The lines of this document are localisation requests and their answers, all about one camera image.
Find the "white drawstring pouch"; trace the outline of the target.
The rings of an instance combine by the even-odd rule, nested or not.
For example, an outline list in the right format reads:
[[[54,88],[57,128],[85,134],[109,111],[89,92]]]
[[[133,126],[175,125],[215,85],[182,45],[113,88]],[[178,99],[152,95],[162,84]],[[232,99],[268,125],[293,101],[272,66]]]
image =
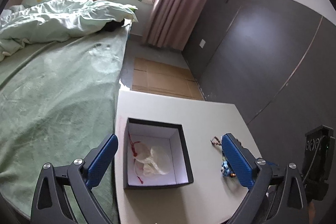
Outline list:
[[[166,175],[173,168],[169,155],[161,146],[135,144],[134,172],[140,177]]]

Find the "flattened cardboard on floor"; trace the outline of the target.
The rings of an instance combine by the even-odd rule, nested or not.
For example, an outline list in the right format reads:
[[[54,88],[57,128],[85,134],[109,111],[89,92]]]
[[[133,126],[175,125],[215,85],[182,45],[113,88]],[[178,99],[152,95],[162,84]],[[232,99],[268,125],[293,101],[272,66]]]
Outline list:
[[[131,89],[162,96],[204,100],[189,69],[135,58]]]

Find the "black square jewelry box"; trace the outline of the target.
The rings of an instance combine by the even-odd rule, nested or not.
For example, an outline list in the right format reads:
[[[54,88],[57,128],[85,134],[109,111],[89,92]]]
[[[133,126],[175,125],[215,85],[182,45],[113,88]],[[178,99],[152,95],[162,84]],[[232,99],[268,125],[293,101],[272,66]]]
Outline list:
[[[179,188],[193,182],[181,124],[127,119],[124,131],[124,189]]]

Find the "white wall socket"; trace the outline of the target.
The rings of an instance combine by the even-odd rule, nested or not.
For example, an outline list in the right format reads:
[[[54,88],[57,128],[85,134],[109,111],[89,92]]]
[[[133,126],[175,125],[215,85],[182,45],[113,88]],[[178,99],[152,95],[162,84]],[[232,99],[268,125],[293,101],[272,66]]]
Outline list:
[[[201,42],[199,43],[199,46],[201,48],[203,48],[205,46],[205,43],[206,43],[206,41],[204,39],[202,39]]]

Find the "light green crumpled duvet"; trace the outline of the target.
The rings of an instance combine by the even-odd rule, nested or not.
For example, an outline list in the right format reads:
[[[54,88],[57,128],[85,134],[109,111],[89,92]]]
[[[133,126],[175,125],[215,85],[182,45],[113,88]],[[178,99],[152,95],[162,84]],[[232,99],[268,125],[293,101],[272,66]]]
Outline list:
[[[136,22],[134,5],[105,0],[23,0],[1,13],[1,59],[27,44],[65,42],[110,22]]]

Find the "green bed blanket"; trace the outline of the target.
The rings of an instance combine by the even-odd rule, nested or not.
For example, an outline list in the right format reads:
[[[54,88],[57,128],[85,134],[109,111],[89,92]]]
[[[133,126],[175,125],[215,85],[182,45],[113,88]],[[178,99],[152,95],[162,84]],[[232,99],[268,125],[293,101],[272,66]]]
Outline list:
[[[25,218],[44,163],[67,165],[114,132],[128,36],[32,44],[1,62],[1,195]]]

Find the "dark grey wardrobe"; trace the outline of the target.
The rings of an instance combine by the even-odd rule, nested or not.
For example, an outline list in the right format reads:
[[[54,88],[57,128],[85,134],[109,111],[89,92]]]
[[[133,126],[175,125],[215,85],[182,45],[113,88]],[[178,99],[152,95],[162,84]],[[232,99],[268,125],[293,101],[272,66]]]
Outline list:
[[[182,53],[205,99],[235,104],[267,160],[302,166],[305,134],[335,127],[335,24],[298,2],[207,0]]]

